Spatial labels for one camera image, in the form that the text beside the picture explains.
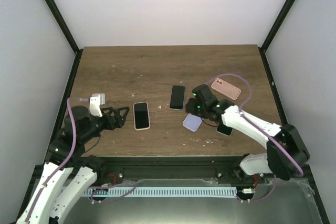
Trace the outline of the lavender phone case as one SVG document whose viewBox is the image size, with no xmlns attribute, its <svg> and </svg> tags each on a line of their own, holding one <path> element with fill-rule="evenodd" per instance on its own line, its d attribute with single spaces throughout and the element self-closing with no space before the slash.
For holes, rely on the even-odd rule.
<svg viewBox="0 0 336 224">
<path fill-rule="evenodd" d="M 200 125 L 202 124 L 202 119 L 198 116 L 192 115 L 192 114 L 188 114 L 186 116 L 186 118 L 184 119 L 182 125 L 192 131 L 192 132 L 196 132 L 198 130 L 198 128 L 200 127 Z"/>
</svg>

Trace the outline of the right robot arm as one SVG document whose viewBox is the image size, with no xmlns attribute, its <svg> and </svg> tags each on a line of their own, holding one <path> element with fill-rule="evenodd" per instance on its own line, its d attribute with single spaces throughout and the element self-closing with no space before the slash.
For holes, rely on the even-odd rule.
<svg viewBox="0 0 336 224">
<path fill-rule="evenodd" d="M 192 90 L 186 112 L 235 129 L 259 143 L 266 151 L 249 154 L 233 170 L 233 177 L 244 184 L 254 174 L 274 174 L 282 180 L 303 176 L 303 165 L 310 154 L 299 131 L 291 124 L 278 125 L 259 119 L 230 100 L 218 101 L 206 84 Z"/>
</svg>

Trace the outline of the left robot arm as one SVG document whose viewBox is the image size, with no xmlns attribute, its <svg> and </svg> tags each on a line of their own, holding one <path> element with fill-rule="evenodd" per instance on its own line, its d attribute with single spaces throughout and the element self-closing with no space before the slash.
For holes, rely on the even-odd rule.
<svg viewBox="0 0 336 224">
<path fill-rule="evenodd" d="M 50 143 L 39 183 L 17 223 L 64 223 L 82 194 L 107 178 L 104 161 L 84 157 L 85 144 L 104 130 L 124 126 L 129 107 L 100 110 L 95 116 L 85 106 L 70 108 L 64 126 Z"/>
</svg>

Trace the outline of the pink phone case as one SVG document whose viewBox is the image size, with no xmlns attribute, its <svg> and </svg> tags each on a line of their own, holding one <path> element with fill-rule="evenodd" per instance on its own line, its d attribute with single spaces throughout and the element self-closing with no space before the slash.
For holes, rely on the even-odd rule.
<svg viewBox="0 0 336 224">
<path fill-rule="evenodd" d="M 231 100 L 236 100 L 239 95 L 241 94 L 241 89 L 237 88 L 236 86 L 220 79 L 216 78 L 212 84 L 211 88 L 218 93 L 230 98 Z"/>
</svg>

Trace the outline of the metal sheet plate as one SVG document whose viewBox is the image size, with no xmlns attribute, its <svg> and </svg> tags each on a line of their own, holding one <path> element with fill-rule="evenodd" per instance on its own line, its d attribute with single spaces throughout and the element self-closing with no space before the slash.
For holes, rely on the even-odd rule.
<svg viewBox="0 0 336 224">
<path fill-rule="evenodd" d="M 126 197 L 92 204 L 82 197 L 65 223 L 322 223 L 305 180 L 276 182 L 259 202 L 230 198 Z"/>
</svg>

